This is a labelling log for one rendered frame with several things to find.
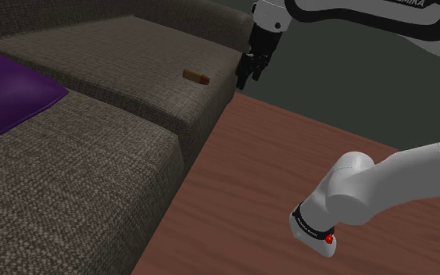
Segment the grey-brown fabric sofa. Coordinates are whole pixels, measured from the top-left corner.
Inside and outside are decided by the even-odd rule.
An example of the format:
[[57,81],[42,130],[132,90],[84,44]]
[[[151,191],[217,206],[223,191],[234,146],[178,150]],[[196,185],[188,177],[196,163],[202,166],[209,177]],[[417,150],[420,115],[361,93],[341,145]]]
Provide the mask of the grey-brown fabric sofa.
[[252,25],[210,0],[0,0],[0,55],[68,90],[0,135],[0,275],[131,275]]

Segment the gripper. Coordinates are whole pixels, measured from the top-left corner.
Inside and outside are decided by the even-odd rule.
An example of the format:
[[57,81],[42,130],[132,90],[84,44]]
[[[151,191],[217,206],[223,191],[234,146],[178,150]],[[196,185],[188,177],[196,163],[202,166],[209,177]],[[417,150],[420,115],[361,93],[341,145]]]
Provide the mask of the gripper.
[[253,25],[249,35],[250,53],[241,55],[235,71],[238,78],[236,83],[238,89],[243,90],[245,88],[250,75],[255,81],[260,79],[262,72],[269,65],[270,57],[276,50],[281,36],[282,32],[264,30],[257,23]]

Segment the brown cylinder with red tip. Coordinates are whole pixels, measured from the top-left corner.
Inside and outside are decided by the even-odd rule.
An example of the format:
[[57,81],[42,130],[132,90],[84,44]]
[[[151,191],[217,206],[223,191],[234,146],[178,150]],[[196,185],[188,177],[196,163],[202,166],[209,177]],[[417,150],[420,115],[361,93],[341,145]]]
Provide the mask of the brown cylinder with red tip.
[[190,69],[184,69],[182,77],[201,85],[208,85],[210,82],[210,78],[207,77],[205,74]]

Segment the purple cushion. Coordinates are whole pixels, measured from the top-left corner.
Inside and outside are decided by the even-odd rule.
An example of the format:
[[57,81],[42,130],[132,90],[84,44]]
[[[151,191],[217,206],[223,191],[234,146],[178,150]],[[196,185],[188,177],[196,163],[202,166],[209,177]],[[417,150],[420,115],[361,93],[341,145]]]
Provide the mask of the purple cushion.
[[51,78],[0,55],[0,135],[67,94],[68,90]]

